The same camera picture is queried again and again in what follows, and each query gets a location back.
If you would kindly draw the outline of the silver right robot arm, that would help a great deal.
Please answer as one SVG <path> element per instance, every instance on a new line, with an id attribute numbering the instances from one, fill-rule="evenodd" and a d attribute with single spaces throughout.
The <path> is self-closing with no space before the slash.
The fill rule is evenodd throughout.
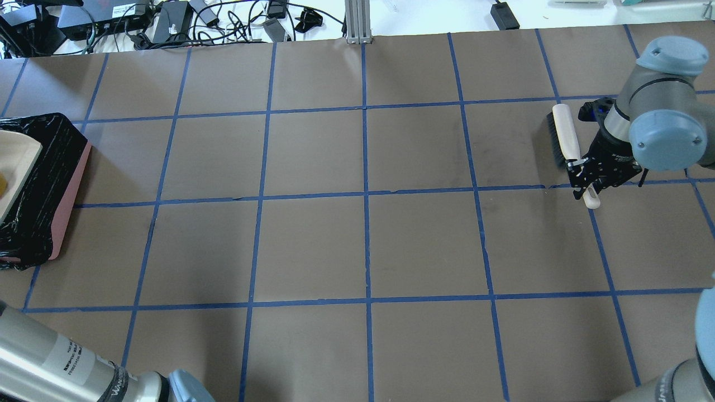
<path id="1" fill-rule="evenodd" d="M 713 169 L 713 106 L 700 102 L 695 79 L 709 54 L 700 42 L 661 36 L 641 51 L 615 98 L 586 102 L 579 120 L 595 122 L 597 134 L 586 152 L 579 147 L 566 104 L 547 115 L 559 167 L 569 176 L 574 198 L 589 209 L 600 206 L 599 193 L 649 171 Z"/>

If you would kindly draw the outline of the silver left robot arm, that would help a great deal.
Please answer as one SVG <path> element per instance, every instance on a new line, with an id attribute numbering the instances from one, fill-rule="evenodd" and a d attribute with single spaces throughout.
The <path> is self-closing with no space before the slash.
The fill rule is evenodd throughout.
<path id="1" fill-rule="evenodd" d="M 21 311 L 1 307 L 3 401 L 212 401 L 184 370 L 135 376 Z"/>

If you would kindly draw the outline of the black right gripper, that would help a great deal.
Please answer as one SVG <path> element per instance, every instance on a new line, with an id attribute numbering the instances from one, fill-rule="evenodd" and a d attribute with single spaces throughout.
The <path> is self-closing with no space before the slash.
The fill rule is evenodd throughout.
<path id="1" fill-rule="evenodd" d="M 575 199 L 587 196 L 588 188 L 593 188 L 594 194 L 598 195 L 610 186 L 623 185 L 640 173 L 648 173 L 636 162 L 631 144 L 611 135 L 606 128 L 606 117 L 610 112 L 615 112 L 616 117 L 621 116 L 613 97 L 585 102 L 579 109 L 579 120 L 597 123 L 598 131 L 584 155 L 565 156 L 565 168 Z"/>

